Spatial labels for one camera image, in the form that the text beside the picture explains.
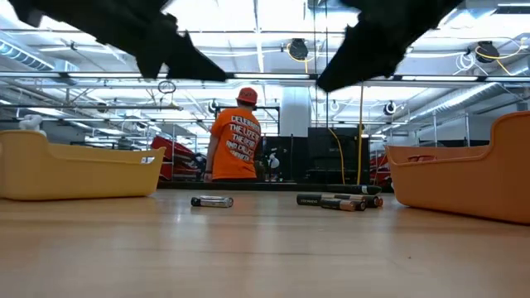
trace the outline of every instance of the wooden floor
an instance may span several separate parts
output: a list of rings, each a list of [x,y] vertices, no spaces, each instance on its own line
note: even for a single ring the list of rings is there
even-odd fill
[[[0,200],[0,296],[524,297],[530,228],[407,209],[348,213],[294,193]]]

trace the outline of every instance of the black jeans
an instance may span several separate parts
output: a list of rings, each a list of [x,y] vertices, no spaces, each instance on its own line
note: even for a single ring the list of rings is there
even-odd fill
[[[240,179],[215,179],[212,182],[215,183],[256,183],[256,178],[240,178]]]

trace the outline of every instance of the ceiling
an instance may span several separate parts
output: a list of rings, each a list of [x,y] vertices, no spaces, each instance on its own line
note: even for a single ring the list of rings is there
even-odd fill
[[[453,12],[437,29],[429,31],[416,41],[406,59],[399,65],[397,74],[508,75],[503,74],[497,63],[482,64],[463,56],[468,48],[474,50],[478,41],[492,41],[501,55],[516,53],[503,59],[503,65],[526,59],[530,53],[525,46],[530,32],[528,15],[492,14],[492,10],[489,14],[476,17],[471,8]],[[223,70],[274,74],[320,73],[340,46],[345,26],[356,24],[358,13],[348,8],[334,7],[327,13],[322,9],[309,9],[307,0],[175,0],[166,8],[166,12],[177,17],[179,30],[189,31],[195,46]],[[39,28],[18,21],[7,0],[0,0],[0,28],[9,38],[44,59],[69,61],[79,71],[138,72],[134,57],[119,49],[100,45],[93,36],[72,26],[47,17]],[[293,38],[305,39],[310,52],[306,58],[308,62],[293,60],[287,54],[286,47]],[[378,46],[377,39],[374,40],[372,45],[361,46]],[[71,49],[72,43],[77,50]],[[31,69],[0,56],[0,70]],[[45,83],[31,79],[15,81],[34,86]],[[5,88],[8,83],[5,80],[3,82]],[[223,105],[235,105],[239,89],[250,86],[258,91],[258,105],[275,107],[286,100],[283,98],[284,89],[301,87],[297,83],[266,80],[239,80],[227,84],[181,81],[176,82],[178,88],[174,94],[164,95],[158,92],[157,82],[152,82],[152,85],[143,82],[142,86],[145,85],[145,88],[120,89],[99,88],[89,79],[80,79],[79,83],[86,83],[89,92],[81,94],[85,88],[69,87],[70,96],[81,94],[77,104],[107,102],[148,105],[157,102],[181,106],[183,111],[142,110],[129,113],[135,113],[141,118],[190,120],[190,123],[179,125],[201,137],[208,137],[207,131],[193,122],[196,119],[213,119],[214,115],[208,112],[213,99]],[[66,88],[58,89],[52,84],[48,87],[41,91],[58,99],[65,97]],[[304,83],[302,87],[309,89],[314,120],[359,119],[360,86],[331,94],[325,94],[308,83]],[[392,121],[383,115],[383,106],[389,100],[402,107],[401,113],[409,113],[458,88],[460,87],[450,84],[419,87],[405,84],[371,85],[364,90],[363,116],[368,121]],[[331,110],[325,108],[325,99],[329,99],[328,104],[334,105]],[[277,131],[277,111],[266,113],[259,110],[256,114],[258,119],[270,121],[265,125],[264,132],[273,134]],[[91,115],[102,117],[94,111]]]

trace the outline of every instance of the tan plastic tray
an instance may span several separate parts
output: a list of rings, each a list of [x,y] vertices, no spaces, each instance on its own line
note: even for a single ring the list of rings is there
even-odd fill
[[[118,151],[50,144],[38,132],[0,132],[0,198],[145,196],[157,188],[165,148]],[[154,157],[142,163],[145,157]]]
[[[387,147],[405,205],[530,224],[530,112],[499,118],[484,147]],[[416,161],[414,156],[430,156]]]

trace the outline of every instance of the man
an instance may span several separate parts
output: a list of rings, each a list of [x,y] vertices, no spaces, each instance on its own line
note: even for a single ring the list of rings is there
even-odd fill
[[[252,111],[258,93],[252,88],[239,91],[237,108],[219,114],[210,132],[205,182],[249,182],[256,180],[254,152],[261,127]]]

